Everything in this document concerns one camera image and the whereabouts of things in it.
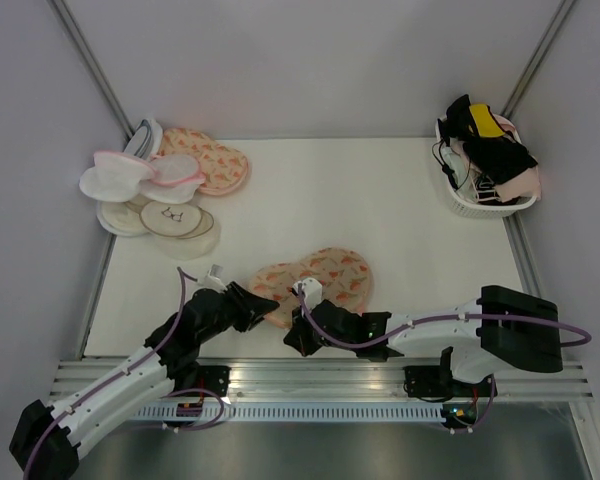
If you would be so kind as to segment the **peach floral mesh laundry bag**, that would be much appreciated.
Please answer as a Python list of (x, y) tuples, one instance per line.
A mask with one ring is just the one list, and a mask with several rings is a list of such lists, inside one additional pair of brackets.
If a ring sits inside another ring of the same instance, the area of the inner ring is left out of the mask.
[(279, 328), (290, 329), (292, 311), (299, 306), (292, 286), (306, 278), (318, 280), (323, 287), (323, 298), (336, 306), (359, 314), (365, 311), (372, 292), (372, 270), (353, 250), (329, 247), (296, 262), (272, 264), (260, 269), (247, 285), (251, 293), (279, 303), (266, 320)]

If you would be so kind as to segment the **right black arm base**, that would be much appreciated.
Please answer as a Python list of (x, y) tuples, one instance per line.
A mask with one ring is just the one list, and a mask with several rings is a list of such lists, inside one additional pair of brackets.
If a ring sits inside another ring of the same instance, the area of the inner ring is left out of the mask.
[(403, 390), (409, 398), (429, 403), (445, 402), (453, 397), (449, 382), (436, 366), (413, 365), (403, 368)]

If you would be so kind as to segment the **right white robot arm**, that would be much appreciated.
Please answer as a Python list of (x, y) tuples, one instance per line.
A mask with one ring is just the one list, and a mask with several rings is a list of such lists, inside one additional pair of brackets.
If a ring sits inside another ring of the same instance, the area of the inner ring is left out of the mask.
[(491, 374), (563, 369), (555, 304), (502, 286), (481, 289), (463, 305), (430, 315), (358, 314), (323, 300), (306, 317), (297, 307), (283, 342), (302, 356), (323, 347), (384, 362), (391, 357), (440, 356), (439, 388), (458, 395)]

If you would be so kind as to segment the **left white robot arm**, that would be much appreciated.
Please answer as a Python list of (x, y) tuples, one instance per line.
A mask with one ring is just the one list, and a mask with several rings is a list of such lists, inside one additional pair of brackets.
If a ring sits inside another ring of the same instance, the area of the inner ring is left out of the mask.
[(228, 329), (252, 330), (278, 306), (235, 282), (181, 295), (178, 310), (118, 366), (60, 401), (36, 400), (24, 408), (9, 444), (24, 478), (70, 478), (91, 448), (148, 403), (220, 399), (200, 379), (201, 346)]

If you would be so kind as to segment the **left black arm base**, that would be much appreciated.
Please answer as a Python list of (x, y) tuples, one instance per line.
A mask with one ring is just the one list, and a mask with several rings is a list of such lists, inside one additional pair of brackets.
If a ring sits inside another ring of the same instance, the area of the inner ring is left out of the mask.
[(209, 390), (220, 397), (227, 395), (231, 368), (224, 365), (202, 365), (198, 368), (194, 387)]

